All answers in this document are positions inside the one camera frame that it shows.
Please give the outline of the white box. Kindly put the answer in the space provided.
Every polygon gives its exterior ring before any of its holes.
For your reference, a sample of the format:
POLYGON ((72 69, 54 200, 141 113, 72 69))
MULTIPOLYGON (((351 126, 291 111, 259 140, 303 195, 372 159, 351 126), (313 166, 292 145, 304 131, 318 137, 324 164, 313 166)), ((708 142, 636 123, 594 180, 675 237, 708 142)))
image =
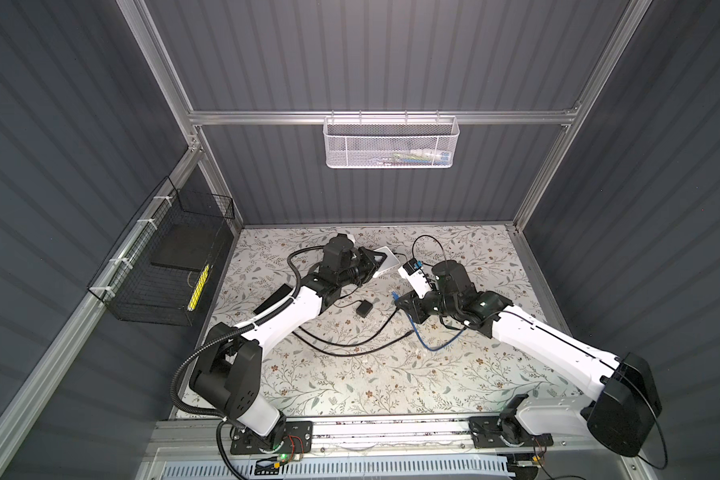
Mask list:
POLYGON ((373 273, 374 279, 395 272, 401 267, 399 257, 387 246, 378 247, 374 250, 374 260, 378 263, 378 268, 373 273))

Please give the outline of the small black power adapter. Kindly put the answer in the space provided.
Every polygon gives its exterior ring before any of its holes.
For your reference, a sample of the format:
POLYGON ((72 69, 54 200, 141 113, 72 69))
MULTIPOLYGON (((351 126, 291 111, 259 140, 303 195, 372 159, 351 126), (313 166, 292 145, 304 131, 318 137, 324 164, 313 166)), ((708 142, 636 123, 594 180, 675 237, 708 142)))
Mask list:
POLYGON ((361 318, 366 318, 373 309, 373 303, 368 300, 362 300, 359 302, 355 312, 361 318))

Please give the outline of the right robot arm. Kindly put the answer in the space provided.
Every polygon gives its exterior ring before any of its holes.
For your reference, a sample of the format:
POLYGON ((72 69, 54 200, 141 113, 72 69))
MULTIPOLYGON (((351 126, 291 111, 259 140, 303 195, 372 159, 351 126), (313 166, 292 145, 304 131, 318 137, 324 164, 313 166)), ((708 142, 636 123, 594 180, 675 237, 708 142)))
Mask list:
POLYGON ((399 274, 412 290, 395 304, 413 324, 449 317, 529 355, 579 390, 568 400, 515 395, 494 426, 505 444, 523 446, 544 435, 584 436, 623 457, 640 454, 662 411, 645 359, 589 346, 536 320, 509 298, 478 290, 455 260, 441 261, 429 273, 419 261, 410 260, 399 274))

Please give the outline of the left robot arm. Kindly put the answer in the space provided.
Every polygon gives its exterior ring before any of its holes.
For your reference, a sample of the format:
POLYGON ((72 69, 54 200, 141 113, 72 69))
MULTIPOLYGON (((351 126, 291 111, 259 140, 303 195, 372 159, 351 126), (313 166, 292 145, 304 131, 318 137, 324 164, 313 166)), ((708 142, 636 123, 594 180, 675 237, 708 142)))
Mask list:
POLYGON ((294 330, 329 309, 342 290, 369 283, 400 265, 387 247, 369 249, 338 234, 322 246, 286 258, 295 285, 283 298, 234 326, 218 324, 177 368, 170 386, 174 407, 214 416, 277 443, 285 415, 260 393, 264 358, 294 330))

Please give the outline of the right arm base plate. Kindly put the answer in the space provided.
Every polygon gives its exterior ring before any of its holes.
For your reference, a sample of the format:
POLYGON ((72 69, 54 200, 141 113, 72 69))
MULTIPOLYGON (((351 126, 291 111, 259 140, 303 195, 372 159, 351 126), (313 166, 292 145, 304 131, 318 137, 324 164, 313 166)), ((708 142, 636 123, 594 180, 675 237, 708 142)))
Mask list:
POLYGON ((551 434, 533 435, 517 420, 502 419, 499 415, 480 415, 468 418, 468 430, 476 448, 551 447, 551 434))

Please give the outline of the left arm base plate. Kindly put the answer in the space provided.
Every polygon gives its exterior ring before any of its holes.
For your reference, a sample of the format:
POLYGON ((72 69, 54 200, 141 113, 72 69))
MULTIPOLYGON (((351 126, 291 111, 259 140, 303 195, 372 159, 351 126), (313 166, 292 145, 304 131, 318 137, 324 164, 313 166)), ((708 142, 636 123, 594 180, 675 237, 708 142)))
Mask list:
POLYGON ((232 455, 306 454, 312 449, 314 423, 287 420, 277 423, 267 436, 252 429, 235 429, 229 453, 232 455))

